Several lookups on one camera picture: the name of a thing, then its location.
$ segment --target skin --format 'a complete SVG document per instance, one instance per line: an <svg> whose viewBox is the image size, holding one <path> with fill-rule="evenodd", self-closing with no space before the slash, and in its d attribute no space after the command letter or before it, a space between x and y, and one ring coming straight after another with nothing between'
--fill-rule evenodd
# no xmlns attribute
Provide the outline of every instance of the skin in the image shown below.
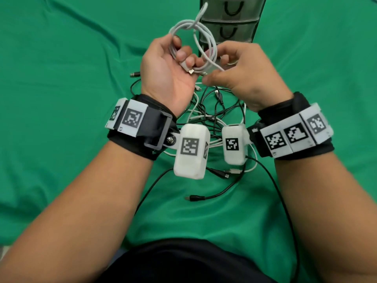
<svg viewBox="0 0 377 283"><path fill-rule="evenodd" d="M180 48L175 61L168 46ZM218 46L225 72L203 78L230 88L250 109L291 99L292 92L257 44ZM142 93L175 115L188 105L204 61L179 38L155 39L141 63ZM333 153L276 160L280 187L300 239L325 282L377 282L377 205ZM108 142L93 161L21 234L3 261L3 283L92 282L106 268L132 220L153 162Z"/></svg>

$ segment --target forearm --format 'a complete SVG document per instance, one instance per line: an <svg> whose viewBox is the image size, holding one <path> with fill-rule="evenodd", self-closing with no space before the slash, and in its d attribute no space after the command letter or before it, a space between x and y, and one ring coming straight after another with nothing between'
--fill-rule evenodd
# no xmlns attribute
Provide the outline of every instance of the forearm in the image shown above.
<svg viewBox="0 0 377 283"><path fill-rule="evenodd" d="M108 142L15 242L2 282L92 280L119 248L152 163Z"/></svg>
<svg viewBox="0 0 377 283"><path fill-rule="evenodd" d="M275 164L292 221L319 270L377 274L377 205L335 154Z"/></svg>

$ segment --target green fabric backdrop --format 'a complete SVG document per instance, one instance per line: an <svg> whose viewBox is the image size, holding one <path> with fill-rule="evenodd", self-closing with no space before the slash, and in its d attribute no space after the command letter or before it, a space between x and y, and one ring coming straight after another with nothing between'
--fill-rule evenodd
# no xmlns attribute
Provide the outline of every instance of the green fabric backdrop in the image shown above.
<svg viewBox="0 0 377 283"><path fill-rule="evenodd" d="M0 244L11 244L96 155L148 44L198 9L199 0L0 0ZM374 199L376 15L372 0L267 0L255 37L290 88L320 104L335 130L337 155ZM194 46L191 33L181 37ZM224 97L226 105L234 102ZM240 119L233 111L225 121ZM256 119L247 112L247 125ZM160 157L147 187L173 161ZM273 161L262 161L275 175ZM228 168L222 148L210 150L209 166ZM214 194L230 181L169 172L142 205L127 241L208 239L289 282L292 238L262 168L219 198L183 199ZM301 281L314 277L305 262Z"/></svg>

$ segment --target left hand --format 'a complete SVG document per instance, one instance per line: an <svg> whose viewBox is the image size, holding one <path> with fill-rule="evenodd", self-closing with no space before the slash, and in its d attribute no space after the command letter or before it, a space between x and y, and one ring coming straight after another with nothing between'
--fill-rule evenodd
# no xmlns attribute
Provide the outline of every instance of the left hand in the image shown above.
<svg viewBox="0 0 377 283"><path fill-rule="evenodd" d="M177 60L169 52L173 42L177 51ZM204 65L204 60L192 53L189 46L182 47L178 36L167 34L154 39L145 52L140 66L141 93L152 97L168 107L176 116L181 114L194 94L197 74L190 75L179 63L186 60L192 68Z"/></svg>

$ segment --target black wrist strap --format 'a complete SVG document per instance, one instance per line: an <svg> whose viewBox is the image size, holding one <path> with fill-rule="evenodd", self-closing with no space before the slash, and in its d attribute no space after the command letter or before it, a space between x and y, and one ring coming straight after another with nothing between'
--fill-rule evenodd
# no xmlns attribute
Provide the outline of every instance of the black wrist strap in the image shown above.
<svg viewBox="0 0 377 283"><path fill-rule="evenodd" d="M164 132L165 127L163 125L162 119L163 114L161 114L159 111L162 111L165 114L169 114L172 116L172 120L169 125L169 130L171 132L178 132L176 125L177 118L170 111L170 109L168 109L166 106L147 95L135 95L132 99L141 103L148 104L148 108L152 108L147 109L144 114L143 121L144 123L147 123L147 125L140 126L136 137L118 132L116 129L110 130L107 134L107 137L110 141L125 148L126 150L129 150L130 152L135 153L144 158L155 161L157 157L165 150L165 148L163 147L160 150L155 150L151 147L147 147L145 142L147 137L149 142L148 146L152 146L153 140L158 139L161 136L161 133ZM120 117L117 119L115 127L119 126L126 109L127 105L125 105L122 111L120 112Z"/></svg>
<svg viewBox="0 0 377 283"><path fill-rule="evenodd" d="M261 124L265 126L272 125L283 119L286 119L292 115L295 115L304 109L310 107L308 100L300 92L295 92L294 97L287 101L275 104L273 106L262 109L258 112L260 116ZM261 149L263 154L266 154L266 149ZM313 156L322 155L328 152L332 152L334 146L332 145L331 138L327 139L323 143L314 147L295 152L290 155L277 158L278 160L297 160Z"/></svg>

